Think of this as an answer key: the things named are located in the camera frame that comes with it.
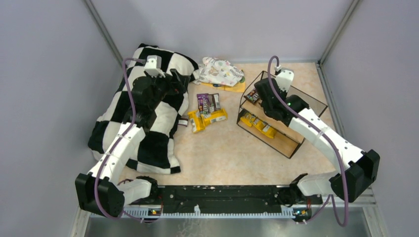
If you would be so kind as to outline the yellow M&M bag small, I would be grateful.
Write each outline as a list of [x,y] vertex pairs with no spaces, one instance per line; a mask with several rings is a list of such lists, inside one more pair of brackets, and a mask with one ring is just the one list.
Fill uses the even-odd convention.
[[200,131],[204,131],[205,130],[205,124],[203,122],[203,119],[201,117],[201,114],[199,112],[199,110],[195,110],[195,111],[190,111],[188,112],[188,117],[189,120],[192,124],[192,132],[193,133],[197,133]]

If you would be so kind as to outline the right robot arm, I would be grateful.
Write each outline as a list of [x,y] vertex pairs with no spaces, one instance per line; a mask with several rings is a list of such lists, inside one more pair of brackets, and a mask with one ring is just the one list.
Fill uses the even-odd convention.
[[377,178],[380,155],[351,144],[327,124],[297,95],[287,95],[274,79],[255,83],[264,113],[302,135],[335,167],[317,175],[302,174],[296,180],[304,196],[336,195],[353,203]]

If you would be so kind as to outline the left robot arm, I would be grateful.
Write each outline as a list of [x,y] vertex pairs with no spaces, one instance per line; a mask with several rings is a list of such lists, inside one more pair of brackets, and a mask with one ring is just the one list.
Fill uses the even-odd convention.
[[117,219],[125,206],[154,194],[157,182],[152,178],[139,176],[119,185],[119,177],[130,155],[155,123],[157,106],[167,95],[186,92],[189,80],[189,76],[171,69],[169,73],[146,70],[145,76],[137,78],[132,85],[126,82],[130,110],[124,115],[119,131],[97,164],[75,179],[82,210]]

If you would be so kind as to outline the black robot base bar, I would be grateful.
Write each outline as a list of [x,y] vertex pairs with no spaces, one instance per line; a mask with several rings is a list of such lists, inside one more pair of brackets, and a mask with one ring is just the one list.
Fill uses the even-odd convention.
[[188,213],[198,206],[203,213],[279,213],[286,207],[322,204],[317,195],[305,197],[288,185],[159,186],[134,205],[163,207],[163,212]]

